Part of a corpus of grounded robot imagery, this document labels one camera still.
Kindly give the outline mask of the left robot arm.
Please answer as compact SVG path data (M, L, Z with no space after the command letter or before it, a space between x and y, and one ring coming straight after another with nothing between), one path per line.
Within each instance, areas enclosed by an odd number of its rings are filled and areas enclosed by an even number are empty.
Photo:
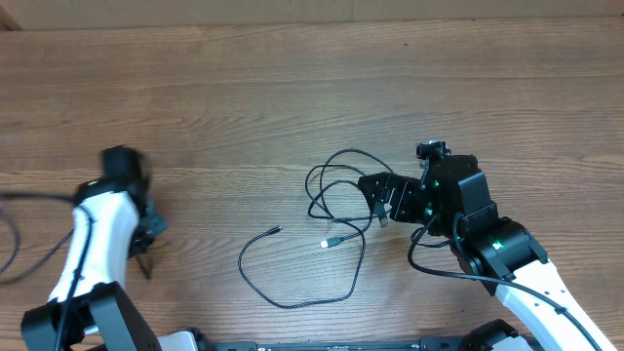
M48 302L24 313L21 335L30 350L68 350L97 332L103 350L209 350L196 329L157 336L127 296L129 257L162 232L147 195L141 154L119 145L101 153L102 174L70 198L70 249Z

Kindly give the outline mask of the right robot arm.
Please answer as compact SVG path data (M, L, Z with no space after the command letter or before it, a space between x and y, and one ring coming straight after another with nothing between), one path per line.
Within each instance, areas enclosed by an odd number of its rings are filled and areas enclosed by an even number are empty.
M613 344L566 288L546 250L520 223L498 213L473 155L429 155L422 177L392 173L358 181L370 208L449 239L456 278L481 282L545 350L611 350Z

